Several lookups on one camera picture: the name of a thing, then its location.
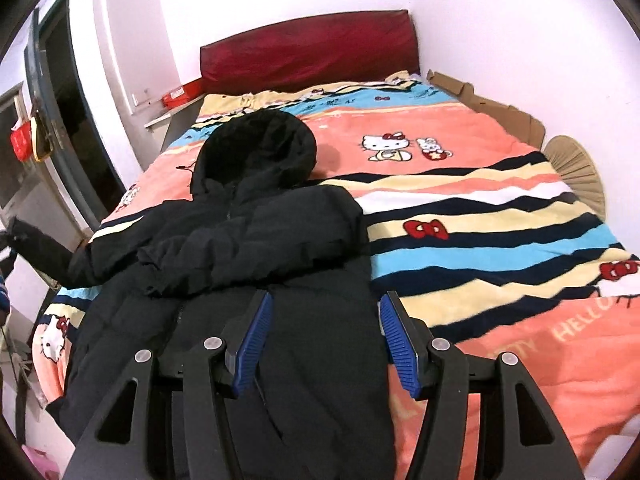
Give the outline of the black hooded winter coat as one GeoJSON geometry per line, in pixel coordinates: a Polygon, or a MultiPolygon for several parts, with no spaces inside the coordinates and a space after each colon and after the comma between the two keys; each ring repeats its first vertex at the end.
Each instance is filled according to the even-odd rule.
{"type": "Polygon", "coordinates": [[[387,356],[367,229],[344,188],[312,185],[317,143],[280,110],[234,118],[202,145],[188,200],[110,221],[75,250],[13,219],[6,239],[65,288],[97,287],[48,407],[78,441],[142,349],[201,344],[256,292],[273,318],[258,375],[229,405],[249,479],[389,479],[387,356]]]}

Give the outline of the yellow hanging bag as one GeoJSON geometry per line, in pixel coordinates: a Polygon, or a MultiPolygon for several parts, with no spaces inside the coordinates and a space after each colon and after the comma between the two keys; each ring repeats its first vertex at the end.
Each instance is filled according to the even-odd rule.
{"type": "Polygon", "coordinates": [[[53,153],[54,146],[50,133],[38,110],[32,110],[29,119],[32,157],[35,162],[43,162],[53,153]]]}

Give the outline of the red hanging bag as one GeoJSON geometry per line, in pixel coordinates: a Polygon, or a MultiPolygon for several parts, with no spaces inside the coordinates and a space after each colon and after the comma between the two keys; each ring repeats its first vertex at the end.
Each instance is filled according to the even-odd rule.
{"type": "Polygon", "coordinates": [[[32,157],[32,123],[29,120],[16,124],[10,133],[10,142],[15,157],[27,162],[32,157]]]}

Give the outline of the dark green door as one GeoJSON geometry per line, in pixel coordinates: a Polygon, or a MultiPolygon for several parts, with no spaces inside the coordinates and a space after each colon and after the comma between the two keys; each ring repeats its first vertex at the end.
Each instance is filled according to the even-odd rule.
{"type": "Polygon", "coordinates": [[[70,0],[35,9],[24,53],[28,91],[52,148],[52,164],[81,218],[96,230],[124,185],[82,90],[70,33],[70,0]]]}

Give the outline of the Hello Kitty striped blanket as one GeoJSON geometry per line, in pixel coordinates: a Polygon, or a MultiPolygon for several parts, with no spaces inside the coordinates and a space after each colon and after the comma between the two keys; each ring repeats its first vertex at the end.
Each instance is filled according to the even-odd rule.
{"type": "MultiPolygon", "coordinates": [[[[637,256],[544,154],[409,76],[294,94],[208,96],[196,122],[99,229],[166,200],[188,200],[205,141],[219,126],[258,110],[301,120],[317,143],[309,183],[344,188],[360,206],[376,305],[393,290],[408,315],[464,353],[516,354],[580,468],[590,434],[638,413],[639,364],[615,365],[611,358],[614,344],[639,350],[637,256]]],[[[94,286],[62,286],[38,330],[37,374],[48,407],[64,390],[76,332],[98,295],[94,286]]],[[[395,437],[390,479],[410,479],[426,404],[402,388],[380,320],[378,327],[395,437]]],[[[480,398],[473,394],[456,479],[476,479],[478,426],[480,398]]]]}

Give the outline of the white bedside shelf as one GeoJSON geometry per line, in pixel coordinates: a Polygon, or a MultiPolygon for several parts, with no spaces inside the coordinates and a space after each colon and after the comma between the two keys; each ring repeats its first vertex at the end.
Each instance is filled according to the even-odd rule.
{"type": "Polygon", "coordinates": [[[198,118],[204,99],[204,94],[201,94],[186,104],[166,110],[144,125],[152,145],[153,155],[165,151],[172,142],[186,133],[198,118]]]}

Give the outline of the red box on shelf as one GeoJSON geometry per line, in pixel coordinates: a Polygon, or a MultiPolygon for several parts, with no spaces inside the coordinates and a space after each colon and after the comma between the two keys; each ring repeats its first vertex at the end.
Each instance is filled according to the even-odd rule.
{"type": "Polygon", "coordinates": [[[169,91],[162,97],[163,106],[169,108],[179,107],[193,101],[204,93],[204,79],[194,79],[187,84],[169,91]]]}

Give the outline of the beige woven fan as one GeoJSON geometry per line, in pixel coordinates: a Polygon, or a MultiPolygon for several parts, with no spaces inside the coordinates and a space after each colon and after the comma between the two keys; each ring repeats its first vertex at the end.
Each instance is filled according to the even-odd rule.
{"type": "Polygon", "coordinates": [[[582,144],[570,136],[555,136],[542,152],[574,194],[605,220],[604,186],[596,165],[582,144]]]}

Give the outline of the brown cardboard sheet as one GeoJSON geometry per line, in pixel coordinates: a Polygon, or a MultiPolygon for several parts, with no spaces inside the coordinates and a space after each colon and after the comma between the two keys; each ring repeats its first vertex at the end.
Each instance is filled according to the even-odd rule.
{"type": "Polygon", "coordinates": [[[426,79],[432,86],[457,98],[474,112],[494,118],[511,136],[515,136],[518,140],[537,150],[542,148],[546,129],[542,122],[531,114],[523,112],[513,105],[506,105],[479,96],[469,82],[463,82],[454,77],[434,72],[434,70],[428,71],[426,79]]]}

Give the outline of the dark red headboard cushion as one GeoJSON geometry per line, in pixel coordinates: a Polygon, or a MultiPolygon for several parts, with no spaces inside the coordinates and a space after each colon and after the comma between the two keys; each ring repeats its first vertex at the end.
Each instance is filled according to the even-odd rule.
{"type": "Polygon", "coordinates": [[[408,11],[358,11],[240,32],[201,47],[200,69],[205,92],[240,96],[417,74],[420,58],[408,11]]]}

